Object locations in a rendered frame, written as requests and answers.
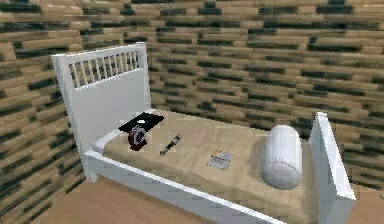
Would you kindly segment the white bolster pillow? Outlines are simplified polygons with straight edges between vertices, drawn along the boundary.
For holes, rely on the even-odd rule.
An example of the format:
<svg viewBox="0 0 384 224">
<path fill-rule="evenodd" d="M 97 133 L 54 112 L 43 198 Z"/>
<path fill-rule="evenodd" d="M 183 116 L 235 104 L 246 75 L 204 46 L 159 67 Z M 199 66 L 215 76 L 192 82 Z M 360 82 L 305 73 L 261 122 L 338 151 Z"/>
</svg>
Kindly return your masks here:
<svg viewBox="0 0 384 224">
<path fill-rule="evenodd" d="M 279 190 L 292 190 L 301 182 L 302 146 L 297 131 L 287 125 L 273 127 L 266 137 L 260 174 Z"/>
</svg>

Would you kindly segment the white bed with beige mattress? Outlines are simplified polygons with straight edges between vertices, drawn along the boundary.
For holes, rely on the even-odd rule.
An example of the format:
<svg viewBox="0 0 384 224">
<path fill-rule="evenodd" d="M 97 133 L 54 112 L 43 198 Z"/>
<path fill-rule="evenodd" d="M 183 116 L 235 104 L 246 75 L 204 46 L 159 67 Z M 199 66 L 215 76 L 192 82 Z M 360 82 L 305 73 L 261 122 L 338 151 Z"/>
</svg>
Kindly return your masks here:
<svg viewBox="0 0 384 224">
<path fill-rule="evenodd" d="M 106 177 L 216 224 L 346 224 L 356 197 L 325 113 L 299 137 L 300 184 L 279 190 L 260 174 L 270 131 L 152 108 L 145 43 L 56 54 L 52 64 L 88 181 Z M 164 120 L 134 151 L 119 127 L 143 112 Z M 232 154 L 227 170 L 207 165 L 216 150 Z"/>
</svg>

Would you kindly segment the dark red alarm clock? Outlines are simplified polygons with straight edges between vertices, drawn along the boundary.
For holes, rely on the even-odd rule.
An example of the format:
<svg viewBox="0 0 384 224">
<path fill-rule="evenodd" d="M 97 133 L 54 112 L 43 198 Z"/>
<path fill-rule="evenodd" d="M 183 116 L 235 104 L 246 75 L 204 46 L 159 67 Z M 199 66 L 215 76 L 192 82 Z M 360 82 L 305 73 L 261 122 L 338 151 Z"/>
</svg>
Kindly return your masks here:
<svg viewBox="0 0 384 224">
<path fill-rule="evenodd" d="M 145 129 L 140 125 L 133 127 L 128 135 L 128 143 L 130 144 L 132 150 L 139 151 L 144 145 L 147 144 Z"/>
</svg>

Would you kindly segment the black flat square item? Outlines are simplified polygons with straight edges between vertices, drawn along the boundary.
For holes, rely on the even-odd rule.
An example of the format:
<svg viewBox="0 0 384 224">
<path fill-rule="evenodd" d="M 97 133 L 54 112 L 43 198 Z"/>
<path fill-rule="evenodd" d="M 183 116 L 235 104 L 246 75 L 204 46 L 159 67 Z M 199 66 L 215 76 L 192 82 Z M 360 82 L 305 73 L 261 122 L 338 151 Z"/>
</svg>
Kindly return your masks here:
<svg viewBox="0 0 384 224">
<path fill-rule="evenodd" d="M 138 129 L 144 129 L 146 132 L 148 132 L 163 120 L 164 120 L 164 117 L 161 115 L 143 112 L 140 115 L 128 121 L 127 123 L 120 126 L 119 130 L 126 133 L 130 133 Z"/>
</svg>

